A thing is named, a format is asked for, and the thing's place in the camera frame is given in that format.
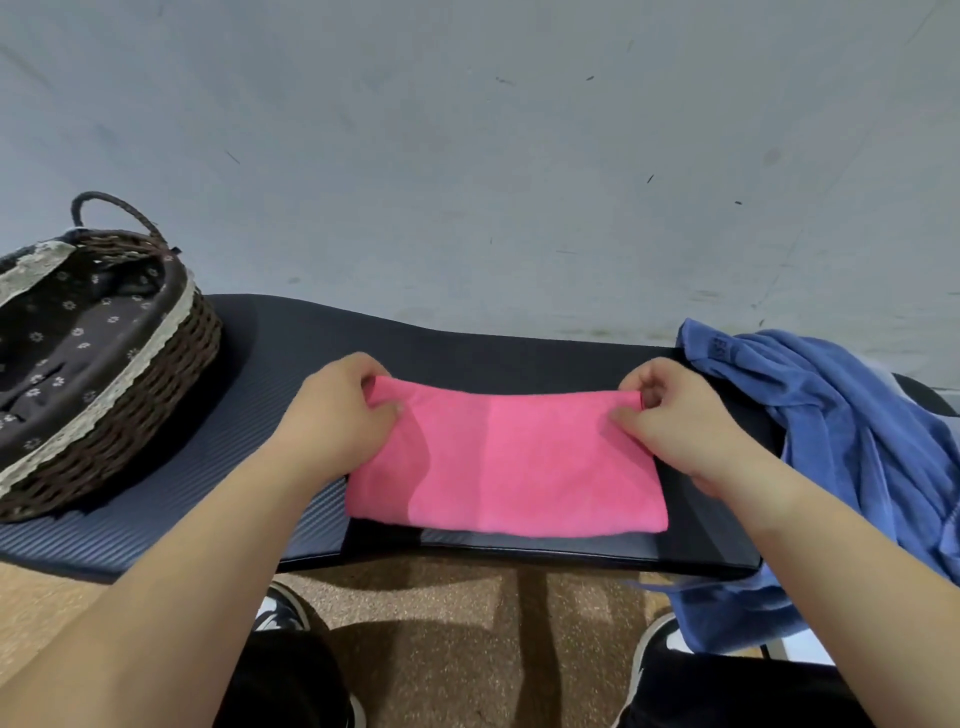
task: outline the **black cushioned bench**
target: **black cushioned bench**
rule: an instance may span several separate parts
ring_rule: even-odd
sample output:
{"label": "black cushioned bench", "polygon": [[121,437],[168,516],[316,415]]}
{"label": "black cushioned bench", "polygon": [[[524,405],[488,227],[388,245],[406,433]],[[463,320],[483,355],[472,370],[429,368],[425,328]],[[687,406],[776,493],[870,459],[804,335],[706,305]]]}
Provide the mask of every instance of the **black cushioned bench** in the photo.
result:
{"label": "black cushioned bench", "polygon": [[[683,361],[675,349],[448,333],[272,296],[210,299],[225,325],[221,352],[173,417],[103,493],[56,516],[0,524],[0,560],[90,581],[116,579],[270,435],[307,375],[350,352],[369,352],[403,379],[481,394],[613,389],[643,361]],[[946,406],[922,385],[901,381]],[[780,451],[783,432],[762,408],[725,382],[713,383],[737,421]],[[310,504],[280,570],[415,552],[723,578],[753,573],[759,554],[730,511],[680,473],[662,463],[658,469],[669,529],[590,539],[351,520],[340,482]]]}

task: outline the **microfiber cloth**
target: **microfiber cloth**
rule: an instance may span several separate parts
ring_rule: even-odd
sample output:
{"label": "microfiber cloth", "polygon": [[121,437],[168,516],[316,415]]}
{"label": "microfiber cloth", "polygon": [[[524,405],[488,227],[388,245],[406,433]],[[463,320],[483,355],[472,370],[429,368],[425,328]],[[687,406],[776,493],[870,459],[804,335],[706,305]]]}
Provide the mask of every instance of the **microfiber cloth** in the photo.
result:
{"label": "microfiber cloth", "polygon": [[[960,583],[960,451],[949,427],[836,344],[787,331],[729,336],[687,319],[677,346],[786,429],[783,461]],[[764,565],[749,579],[670,596],[697,652],[731,652],[806,628]]]}
{"label": "microfiber cloth", "polygon": [[347,512],[529,537],[666,529],[653,457],[608,419],[639,392],[472,395],[379,376],[367,402],[403,402],[383,449],[348,479]]}

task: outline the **black pants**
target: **black pants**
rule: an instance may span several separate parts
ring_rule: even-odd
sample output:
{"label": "black pants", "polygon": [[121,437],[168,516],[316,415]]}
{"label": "black pants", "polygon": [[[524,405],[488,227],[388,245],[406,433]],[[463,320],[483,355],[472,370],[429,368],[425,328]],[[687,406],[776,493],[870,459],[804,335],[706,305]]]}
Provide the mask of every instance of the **black pants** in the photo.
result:
{"label": "black pants", "polygon": [[644,670],[618,728],[874,725],[833,666],[689,653],[661,657]]}
{"label": "black pants", "polygon": [[333,653],[311,632],[253,632],[214,728],[346,728],[349,693]]}
{"label": "black pants", "polygon": [[[318,635],[254,632],[215,728],[345,728],[349,693]],[[672,653],[647,666],[622,728],[872,726],[836,668]]]}

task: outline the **forearm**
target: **forearm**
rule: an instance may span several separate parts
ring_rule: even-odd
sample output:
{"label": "forearm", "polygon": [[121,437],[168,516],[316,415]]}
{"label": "forearm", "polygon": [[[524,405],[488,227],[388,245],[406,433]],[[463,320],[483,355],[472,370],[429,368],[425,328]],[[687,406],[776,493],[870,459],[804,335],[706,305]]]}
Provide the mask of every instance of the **forearm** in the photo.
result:
{"label": "forearm", "polygon": [[720,492],[878,726],[954,724],[960,590],[768,453]]}
{"label": "forearm", "polygon": [[5,724],[209,726],[315,483],[266,450],[0,692]]}

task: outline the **gray wall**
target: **gray wall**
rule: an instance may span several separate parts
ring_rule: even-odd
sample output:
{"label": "gray wall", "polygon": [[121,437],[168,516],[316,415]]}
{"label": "gray wall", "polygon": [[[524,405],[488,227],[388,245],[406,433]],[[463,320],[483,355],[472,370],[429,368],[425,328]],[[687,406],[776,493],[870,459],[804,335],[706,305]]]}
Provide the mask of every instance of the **gray wall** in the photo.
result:
{"label": "gray wall", "polygon": [[656,344],[686,316],[762,324],[960,388],[960,3],[2,14],[9,249],[101,188],[208,292]]}

